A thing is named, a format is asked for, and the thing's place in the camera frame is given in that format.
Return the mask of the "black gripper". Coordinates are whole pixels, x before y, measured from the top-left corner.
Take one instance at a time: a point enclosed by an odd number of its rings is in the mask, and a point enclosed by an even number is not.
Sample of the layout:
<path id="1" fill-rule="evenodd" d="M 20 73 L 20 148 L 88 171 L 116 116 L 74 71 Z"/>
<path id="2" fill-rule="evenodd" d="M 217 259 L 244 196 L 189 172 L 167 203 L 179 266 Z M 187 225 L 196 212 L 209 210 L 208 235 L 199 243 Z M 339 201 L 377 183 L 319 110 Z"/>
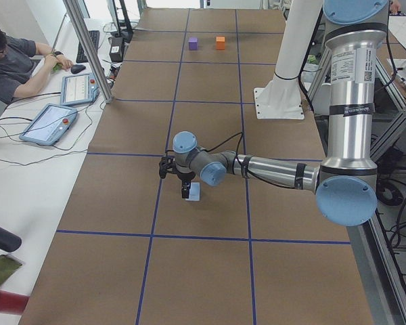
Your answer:
<path id="1" fill-rule="evenodd" d="M 181 182 L 182 198 L 187 198 L 187 183 L 190 183 L 194 179 L 194 172 L 178 173 L 177 177 L 182 181 Z"/>

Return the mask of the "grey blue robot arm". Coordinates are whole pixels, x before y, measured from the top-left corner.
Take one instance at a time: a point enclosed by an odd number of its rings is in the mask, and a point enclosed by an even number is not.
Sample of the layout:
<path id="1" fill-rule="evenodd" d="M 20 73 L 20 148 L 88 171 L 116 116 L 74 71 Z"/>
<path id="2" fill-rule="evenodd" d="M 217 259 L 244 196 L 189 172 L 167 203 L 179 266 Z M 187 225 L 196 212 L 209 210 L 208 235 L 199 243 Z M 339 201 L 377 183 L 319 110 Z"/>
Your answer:
<path id="1" fill-rule="evenodd" d="M 388 30 L 388 1 L 293 1 L 273 79 L 254 91 L 259 118 L 300 119 L 299 81 L 307 41 L 325 19 L 325 47 L 330 52 L 330 96 L 326 156 L 318 167 L 303 163 L 220 153 L 198 145 L 182 131 L 173 139 L 170 171 L 188 195 L 191 180 L 210 186 L 226 174 L 255 178 L 273 186 L 308 190 L 330 221 L 356 226 L 370 220 L 377 207 L 377 166 L 370 156 L 375 111 L 377 50 Z"/>

